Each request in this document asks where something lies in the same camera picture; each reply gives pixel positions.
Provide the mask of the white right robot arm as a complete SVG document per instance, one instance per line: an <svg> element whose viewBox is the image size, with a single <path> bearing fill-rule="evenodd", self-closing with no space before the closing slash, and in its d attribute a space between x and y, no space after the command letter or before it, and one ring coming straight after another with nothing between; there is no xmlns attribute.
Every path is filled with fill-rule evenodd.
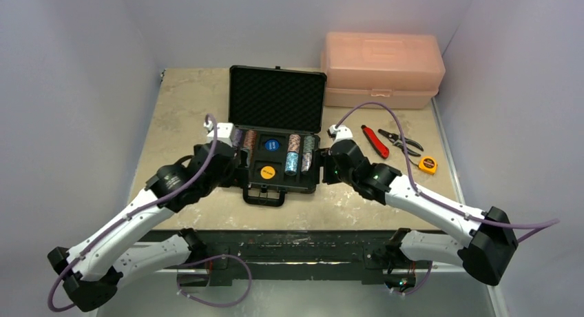
<svg viewBox="0 0 584 317"><path fill-rule="evenodd" d="M336 142L325 151L324 173L329 185L345 183L366 200L408 212L442 231L434 235L403 230L386 249L394 266L417 260L448 263L496 286L519 246L502 209L484 211L417 186L398 169L371 163L353 140Z"/></svg>

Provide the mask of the grey green chip stack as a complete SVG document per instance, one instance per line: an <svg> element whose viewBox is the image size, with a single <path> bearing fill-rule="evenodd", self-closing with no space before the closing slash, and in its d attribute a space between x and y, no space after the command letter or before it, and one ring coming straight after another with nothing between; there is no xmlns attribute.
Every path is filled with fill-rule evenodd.
<svg viewBox="0 0 584 317"><path fill-rule="evenodd" d="M303 140L303 154L312 154L315 148L315 137L314 136L305 136Z"/></svg>

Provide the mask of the pink blue chip stack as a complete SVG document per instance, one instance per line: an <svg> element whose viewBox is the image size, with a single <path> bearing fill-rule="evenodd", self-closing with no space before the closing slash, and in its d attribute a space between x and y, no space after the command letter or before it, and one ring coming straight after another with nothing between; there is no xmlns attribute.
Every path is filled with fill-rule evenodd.
<svg viewBox="0 0 584 317"><path fill-rule="evenodd" d="M302 164L301 164L301 173L307 174L309 172L309 170L311 169L311 165L312 165L312 159L313 159L312 152L303 153Z"/></svg>

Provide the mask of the black poker set case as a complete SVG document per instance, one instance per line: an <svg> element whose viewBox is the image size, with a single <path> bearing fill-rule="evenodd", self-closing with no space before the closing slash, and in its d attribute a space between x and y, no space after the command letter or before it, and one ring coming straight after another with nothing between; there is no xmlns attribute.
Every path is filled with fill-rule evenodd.
<svg viewBox="0 0 584 317"><path fill-rule="evenodd" d="M242 149L247 130L258 133L255 148L248 156L248 185L242 188L245 203L280 207L288 193L312 194L316 191L320 182L320 171L316 165L320 147L318 134L322 129L326 82L323 72L248 65L230 67L228 119L243 131L238 149ZM295 176L284 173L291 134L298 134L302 139ZM315 137L315 148L311 169L303 174L303 140L309 135ZM277 151L265 149L264 144L269 139L280 142ZM277 172L271 180L260 176L260 169L266 165L274 167Z"/></svg>

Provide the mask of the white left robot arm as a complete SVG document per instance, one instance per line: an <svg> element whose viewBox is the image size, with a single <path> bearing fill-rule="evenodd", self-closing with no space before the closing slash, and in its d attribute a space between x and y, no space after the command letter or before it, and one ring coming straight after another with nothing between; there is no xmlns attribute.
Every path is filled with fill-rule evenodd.
<svg viewBox="0 0 584 317"><path fill-rule="evenodd" d="M249 189L253 151L222 141L196 145L192 155L162 166L112 220L81 243L55 247L48 260L70 307L93 311L126 284L166 267L207 269L231 254L212 249L192 228L155 245L134 244L158 224L199 202L217 187Z"/></svg>

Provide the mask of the pink poker chip stack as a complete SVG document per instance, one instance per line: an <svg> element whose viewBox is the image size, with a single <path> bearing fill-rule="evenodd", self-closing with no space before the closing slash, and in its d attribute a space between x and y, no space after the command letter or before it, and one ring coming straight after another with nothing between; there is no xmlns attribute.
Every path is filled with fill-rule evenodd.
<svg viewBox="0 0 584 317"><path fill-rule="evenodd" d="M301 144L301 137L298 134L291 134L289 136L289 143L288 143L288 148L287 151L288 152L295 152L295 153L299 153L300 152L300 144Z"/></svg>

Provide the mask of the brown chip stack upright-facing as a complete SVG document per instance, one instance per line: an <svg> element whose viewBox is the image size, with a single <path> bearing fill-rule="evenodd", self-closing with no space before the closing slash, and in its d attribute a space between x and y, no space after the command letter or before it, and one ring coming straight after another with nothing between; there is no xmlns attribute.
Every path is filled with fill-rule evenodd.
<svg viewBox="0 0 584 317"><path fill-rule="evenodd" d="M258 133L255 130L247 130L244 134L242 149L252 152L255 148Z"/></svg>

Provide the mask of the light blue chip stack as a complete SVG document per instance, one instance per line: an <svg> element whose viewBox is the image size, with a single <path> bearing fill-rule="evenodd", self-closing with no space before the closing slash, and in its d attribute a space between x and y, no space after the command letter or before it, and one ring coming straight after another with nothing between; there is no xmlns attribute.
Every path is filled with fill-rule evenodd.
<svg viewBox="0 0 584 317"><path fill-rule="evenodd" d="M298 171L299 154L297 152L287 152L284 173L287 176L295 176Z"/></svg>

